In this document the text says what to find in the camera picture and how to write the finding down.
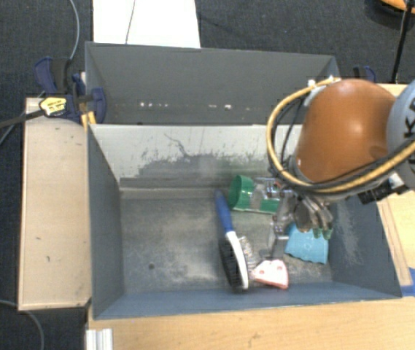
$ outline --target white object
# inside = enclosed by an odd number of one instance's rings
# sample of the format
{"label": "white object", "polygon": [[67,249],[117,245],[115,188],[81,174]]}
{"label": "white object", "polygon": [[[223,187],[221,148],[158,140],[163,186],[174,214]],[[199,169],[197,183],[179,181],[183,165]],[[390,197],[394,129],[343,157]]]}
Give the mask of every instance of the white object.
{"label": "white object", "polygon": [[252,272],[255,281],[280,289],[288,288],[288,270],[283,260],[265,260]]}
{"label": "white object", "polygon": [[86,330],[86,350],[113,350],[113,330]]}
{"label": "white object", "polygon": [[233,249],[233,253],[236,257],[236,262],[238,263],[239,273],[241,275],[241,287],[243,290],[248,290],[249,288],[249,278],[248,278],[248,268],[246,260],[244,259],[243,248],[238,240],[234,230],[227,232],[225,237],[230,242],[230,245]]}
{"label": "white object", "polygon": [[[133,0],[93,0],[93,40],[125,44]],[[194,0],[136,0],[127,44],[199,48]]]}

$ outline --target blue brush handle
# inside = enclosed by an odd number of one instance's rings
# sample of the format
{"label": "blue brush handle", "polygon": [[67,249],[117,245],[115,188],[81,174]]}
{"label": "blue brush handle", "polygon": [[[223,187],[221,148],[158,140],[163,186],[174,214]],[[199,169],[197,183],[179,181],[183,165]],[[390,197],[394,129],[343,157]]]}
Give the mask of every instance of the blue brush handle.
{"label": "blue brush handle", "polygon": [[228,208],[227,199],[220,190],[215,190],[215,209],[222,223],[225,233],[233,230],[233,223],[231,222],[230,209]]}

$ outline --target gray metal bin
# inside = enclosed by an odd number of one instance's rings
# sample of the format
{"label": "gray metal bin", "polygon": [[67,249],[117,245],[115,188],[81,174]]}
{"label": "gray metal bin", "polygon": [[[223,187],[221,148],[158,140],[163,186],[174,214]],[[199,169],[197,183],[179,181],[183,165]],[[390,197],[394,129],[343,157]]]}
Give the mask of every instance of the gray metal bin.
{"label": "gray metal bin", "polygon": [[[214,189],[266,175],[271,107],[331,74],[330,56],[87,43],[88,87],[108,101],[88,133],[96,319],[401,297],[377,206],[357,198],[332,208],[328,264],[287,260],[288,290],[234,294],[222,270]],[[232,215],[263,249],[269,217]]]}

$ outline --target yellow tag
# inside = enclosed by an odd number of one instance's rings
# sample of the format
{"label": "yellow tag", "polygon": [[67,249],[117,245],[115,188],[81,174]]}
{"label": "yellow tag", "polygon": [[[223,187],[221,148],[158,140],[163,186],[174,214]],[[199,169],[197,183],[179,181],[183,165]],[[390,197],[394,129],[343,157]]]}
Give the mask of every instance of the yellow tag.
{"label": "yellow tag", "polygon": [[59,117],[66,113],[66,99],[63,97],[47,97],[39,106],[47,117]]}

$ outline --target white sheet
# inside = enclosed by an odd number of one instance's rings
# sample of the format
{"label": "white sheet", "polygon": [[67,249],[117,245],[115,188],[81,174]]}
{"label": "white sheet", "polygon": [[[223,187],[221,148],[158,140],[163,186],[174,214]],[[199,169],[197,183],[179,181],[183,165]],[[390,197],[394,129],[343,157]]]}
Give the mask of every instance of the white sheet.
{"label": "white sheet", "polygon": [[[124,44],[133,0],[93,0],[93,40]],[[199,48],[194,0],[136,0],[128,44]]]}

